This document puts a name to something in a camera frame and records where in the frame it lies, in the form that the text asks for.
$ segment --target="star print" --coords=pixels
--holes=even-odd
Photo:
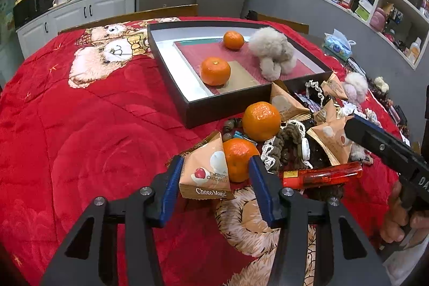
[[[13,260],[16,262],[16,264],[18,264],[18,266],[22,267],[22,262],[17,256],[13,255]]]
[[[57,67],[57,66],[58,66],[58,64],[56,64],[54,67],[50,68],[50,69],[49,69],[49,72],[50,72],[50,73],[52,73],[52,70],[57,70],[57,69],[55,68],[55,67]]]

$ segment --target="orange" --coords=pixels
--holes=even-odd
[[[199,76],[212,87],[224,85],[231,75],[231,67],[223,58],[208,57],[201,64]]]
[[[246,108],[243,118],[243,130],[255,141],[266,141],[280,130],[280,113],[268,102],[257,102]]]
[[[241,138],[231,138],[224,142],[224,152],[227,159],[228,176],[231,182],[243,182],[249,178],[249,159],[259,155],[255,145]]]
[[[236,31],[228,31],[224,34],[224,45],[228,49],[238,50],[244,44],[243,36]]]

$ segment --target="human hand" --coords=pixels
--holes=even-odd
[[[387,211],[384,217],[384,222],[380,230],[381,238],[387,243],[402,241],[404,239],[404,231],[401,229],[401,226],[408,224],[408,212],[401,206],[401,199],[399,198],[401,188],[402,185],[399,181],[394,184],[388,201],[389,211]],[[429,211],[414,212],[410,219],[410,226],[417,231],[406,248],[418,245],[429,234]]]

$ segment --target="yellow label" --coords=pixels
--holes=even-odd
[[[283,178],[298,177],[298,171],[285,171],[283,173]]]

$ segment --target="white cabinet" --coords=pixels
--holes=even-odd
[[[16,31],[24,58],[34,54],[52,37],[49,33],[48,15],[43,15]]]
[[[59,31],[90,22],[88,0],[67,4],[48,14],[51,30],[55,35]]]
[[[87,0],[87,2],[91,22],[133,13],[136,7],[135,0]]]
[[[136,0],[75,0],[19,28],[19,44],[24,58],[35,53],[59,31],[108,17],[133,13]]]

